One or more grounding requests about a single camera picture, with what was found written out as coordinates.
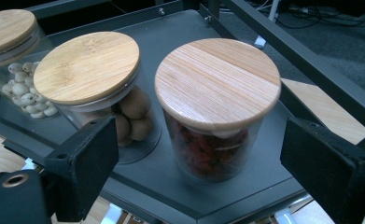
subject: glass jar with bamboo lid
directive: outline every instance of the glass jar with bamboo lid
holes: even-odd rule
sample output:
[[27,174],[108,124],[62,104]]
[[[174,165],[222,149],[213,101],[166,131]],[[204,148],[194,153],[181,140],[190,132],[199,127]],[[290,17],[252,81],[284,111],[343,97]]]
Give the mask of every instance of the glass jar with bamboo lid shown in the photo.
[[34,83],[77,129],[115,115],[119,164],[130,163],[151,152],[161,135],[139,62],[130,36],[91,33],[52,50],[36,68]]
[[181,170],[204,181],[237,175],[280,91],[272,60],[241,41],[197,40],[168,54],[155,92]]
[[0,95],[30,119],[59,115],[34,86],[35,69],[51,49],[32,12],[0,11]]

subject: white bead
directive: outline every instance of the white bead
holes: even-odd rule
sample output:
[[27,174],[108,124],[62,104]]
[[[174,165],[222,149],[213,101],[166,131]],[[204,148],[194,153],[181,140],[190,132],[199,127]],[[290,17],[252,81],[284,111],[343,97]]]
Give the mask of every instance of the white bead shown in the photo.
[[31,73],[32,67],[33,67],[32,63],[25,63],[22,65],[22,70],[24,70],[24,72],[26,72],[26,73]]
[[17,106],[24,106],[24,104],[21,102],[20,97],[18,97],[18,96],[13,96],[13,97],[11,98],[11,100],[12,100],[12,101],[13,101],[13,103],[14,103],[15,105],[17,105]]
[[34,78],[33,77],[26,77],[25,78],[25,85],[32,87],[34,86]]
[[35,103],[35,96],[30,93],[30,92],[27,92],[25,93],[22,97],[21,97],[21,102],[24,104],[24,105],[33,105]]
[[39,103],[45,103],[47,101],[47,99],[45,97],[43,97],[43,95],[41,94],[38,94],[36,96],[36,100],[39,102]]
[[48,105],[48,106],[54,106],[54,104],[53,104],[52,102],[50,102],[50,101],[46,101],[46,102],[45,102],[45,105]]
[[58,112],[58,110],[54,106],[49,106],[49,108],[47,108],[46,110],[43,111],[43,113],[45,113],[45,115],[47,115],[47,116],[53,116],[53,115],[57,114],[57,112]]
[[45,105],[43,103],[36,102],[33,107],[35,107],[38,110],[46,110],[49,106]]
[[22,64],[20,63],[11,63],[9,66],[8,66],[8,71],[12,74],[15,74],[17,72],[22,72],[24,70],[22,70]]
[[28,113],[30,114],[36,114],[37,112],[39,112],[38,109],[36,109],[35,107],[33,107],[32,105],[28,105],[25,107],[25,109],[27,110]]
[[16,84],[16,80],[11,79],[7,84],[14,85],[14,84]]
[[40,62],[35,62],[35,63],[33,63],[33,66],[31,67],[31,72],[35,72],[35,70],[36,70],[36,68],[37,68],[37,66],[39,65],[39,63]]
[[30,89],[24,83],[16,83],[13,86],[13,92],[17,96],[22,96],[27,93]]
[[18,72],[14,75],[14,80],[17,82],[24,82],[26,77],[28,77],[28,75],[25,72]]
[[35,94],[35,95],[39,94],[39,91],[37,91],[35,87],[30,87],[30,92]]
[[22,110],[22,112],[29,114],[26,107],[27,106],[22,106],[21,107],[21,110]]
[[33,119],[41,119],[45,117],[45,114],[43,113],[43,111],[39,111],[37,113],[31,114],[31,118]]
[[12,97],[13,96],[13,85],[12,84],[5,84],[2,87],[2,92],[4,93],[4,95],[6,95],[7,97]]

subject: dark gray tray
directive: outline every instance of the dark gray tray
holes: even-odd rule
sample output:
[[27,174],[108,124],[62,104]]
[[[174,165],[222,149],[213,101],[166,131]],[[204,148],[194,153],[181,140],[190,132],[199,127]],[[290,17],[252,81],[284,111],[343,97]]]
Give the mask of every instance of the dark gray tray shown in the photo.
[[[178,170],[154,94],[154,75],[161,60],[173,49],[193,40],[221,36],[197,11],[181,11],[178,2],[163,8],[163,17],[157,14],[156,7],[49,36],[57,46],[78,35],[115,30],[131,36],[141,50],[141,72],[161,122],[161,139],[142,160],[118,164],[101,195],[145,220],[170,223],[227,223],[246,217],[253,220],[305,195],[279,160],[286,121],[292,116],[281,102],[262,122],[248,162],[236,177],[206,183]],[[75,131],[62,116],[32,123],[0,100],[0,134],[6,138],[5,146],[38,163]]]

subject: bamboo lid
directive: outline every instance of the bamboo lid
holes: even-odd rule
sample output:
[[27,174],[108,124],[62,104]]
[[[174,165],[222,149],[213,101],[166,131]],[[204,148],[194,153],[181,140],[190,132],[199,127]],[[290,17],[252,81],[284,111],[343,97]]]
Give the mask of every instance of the bamboo lid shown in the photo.
[[163,109],[204,131],[247,127],[275,105],[280,91],[278,70],[266,54],[223,38],[175,49],[161,62],[155,77]]
[[[37,22],[35,15],[23,9],[10,9],[0,11],[0,55],[14,50],[22,45],[27,39],[33,38],[33,33],[37,30]],[[24,46],[25,49],[16,51],[16,54],[24,55],[25,51],[32,49],[32,45]],[[16,57],[17,55],[8,55],[8,57]]]
[[139,48],[131,37],[92,33],[52,50],[36,68],[34,84],[53,103],[86,104],[123,88],[138,64]]

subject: brown ball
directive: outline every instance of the brown ball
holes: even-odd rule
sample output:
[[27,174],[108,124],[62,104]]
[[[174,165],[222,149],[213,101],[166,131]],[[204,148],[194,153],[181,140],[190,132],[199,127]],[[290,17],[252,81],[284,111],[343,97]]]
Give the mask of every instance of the brown ball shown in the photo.
[[138,88],[132,89],[119,101],[123,114],[129,119],[142,119],[151,107],[149,96]]
[[153,122],[149,116],[143,119],[129,119],[132,131],[130,137],[135,141],[145,140],[153,129]]
[[130,123],[121,114],[116,114],[116,135],[118,136],[118,143],[130,138]]

